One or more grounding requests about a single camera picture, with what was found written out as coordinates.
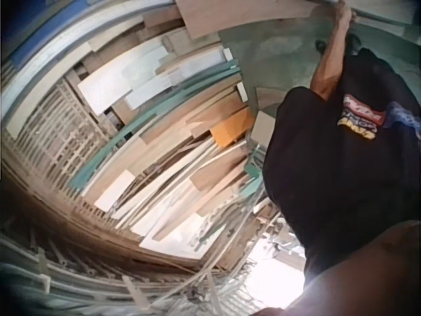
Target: blue wooden strip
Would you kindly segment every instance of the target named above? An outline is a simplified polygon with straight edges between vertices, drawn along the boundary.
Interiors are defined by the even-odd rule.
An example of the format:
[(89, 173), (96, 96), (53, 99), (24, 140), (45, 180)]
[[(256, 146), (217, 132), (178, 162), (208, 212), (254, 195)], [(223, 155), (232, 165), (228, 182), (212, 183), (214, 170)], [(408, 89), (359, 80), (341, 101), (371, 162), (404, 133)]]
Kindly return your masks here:
[(86, 0), (75, 0), (38, 28), (19, 48), (11, 54), (11, 61), (17, 70), (39, 51), (51, 38), (80, 18), (93, 6)]
[[(191, 84), (190, 87), (186, 87), (186, 83), (182, 84), (178, 89), (170, 92), (161, 102), (158, 102), (157, 106), (149, 109), (146, 113), (143, 113), (140, 117), (135, 118), (131, 123), (129, 123), (129, 125), (125, 126), (105, 147), (101, 148), (99, 152), (75, 174), (73, 179), (70, 181), (69, 186), (71, 188), (77, 188), (81, 190), (93, 176), (96, 168), (101, 164), (104, 158), (127, 134), (133, 130), (141, 128), (141, 126), (148, 122), (149, 119), (151, 119), (154, 115), (164, 116), (165, 114), (171, 112), (171, 110), (175, 109), (177, 106), (198, 94), (200, 91), (203, 91), (204, 89), (217, 83), (218, 81), (221, 81), (224, 78), (238, 73), (239, 68), (237, 66), (231, 68), (234, 64), (236, 64), (236, 61), (234, 63), (224, 63), (222, 65), (214, 66), (212, 69), (205, 70), (205, 74), (212, 74), (212, 76), (203, 78), (205, 74), (199, 74), (195, 77), (196, 83), (192, 79), (186, 80), (186, 83)], [(214, 74), (215, 70), (223, 68), (222, 66), (225, 66), (228, 69)]]

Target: orange board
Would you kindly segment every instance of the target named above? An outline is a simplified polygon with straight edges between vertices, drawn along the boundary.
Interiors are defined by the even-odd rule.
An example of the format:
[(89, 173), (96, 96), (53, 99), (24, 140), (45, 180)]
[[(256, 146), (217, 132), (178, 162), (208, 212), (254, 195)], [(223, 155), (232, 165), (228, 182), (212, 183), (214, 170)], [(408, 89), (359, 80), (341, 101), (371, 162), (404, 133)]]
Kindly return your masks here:
[(255, 117), (250, 109), (246, 107), (213, 126), (210, 132), (218, 146), (227, 147), (250, 129), (254, 123)]

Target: graphic print on shirt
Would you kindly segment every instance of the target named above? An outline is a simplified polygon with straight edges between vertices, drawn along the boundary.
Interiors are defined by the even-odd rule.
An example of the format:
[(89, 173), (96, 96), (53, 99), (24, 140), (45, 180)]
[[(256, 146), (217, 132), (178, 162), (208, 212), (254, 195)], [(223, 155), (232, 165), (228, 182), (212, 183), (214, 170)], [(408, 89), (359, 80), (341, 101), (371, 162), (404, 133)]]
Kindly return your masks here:
[(398, 102), (391, 102), (387, 106), (385, 128), (391, 128), (396, 122), (400, 122), (410, 128), (413, 128), (416, 137), (421, 140), (421, 120), (412, 113), (402, 107)]
[(337, 125), (348, 126), (353, 132), (362, 137), (373, 140), (377, 134), (377, 126), (385, 120), (385, 113), (372, 110), (352, 95), (343, 98), (343, 111)]

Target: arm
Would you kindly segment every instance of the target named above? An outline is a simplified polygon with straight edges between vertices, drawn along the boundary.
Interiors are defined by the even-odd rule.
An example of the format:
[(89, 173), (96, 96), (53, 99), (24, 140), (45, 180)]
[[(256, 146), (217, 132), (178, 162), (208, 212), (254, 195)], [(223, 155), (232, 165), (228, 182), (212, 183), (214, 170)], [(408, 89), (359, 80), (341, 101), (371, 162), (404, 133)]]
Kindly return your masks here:
[(344, 0), (339, 0), (334, 31), (310, 83), (310, 89), (324, 100), (329, 99), (341, 78), (345, 38), (352, 18), (353, 13), (350, 8)]

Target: hand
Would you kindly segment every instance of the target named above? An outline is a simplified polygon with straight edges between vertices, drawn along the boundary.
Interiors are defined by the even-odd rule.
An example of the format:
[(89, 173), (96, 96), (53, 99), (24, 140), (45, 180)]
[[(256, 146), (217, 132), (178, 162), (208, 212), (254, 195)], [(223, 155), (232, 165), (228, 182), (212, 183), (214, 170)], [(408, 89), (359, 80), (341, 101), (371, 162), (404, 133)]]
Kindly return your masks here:
[(339, 0), (335, 5), (336, 16), (335, 23), (340, 27), (346, 29), (349, 28), (349, 25), (354, 21), (356, 14), (351, 10), (351, 8), (346, 4), (345, 0)]

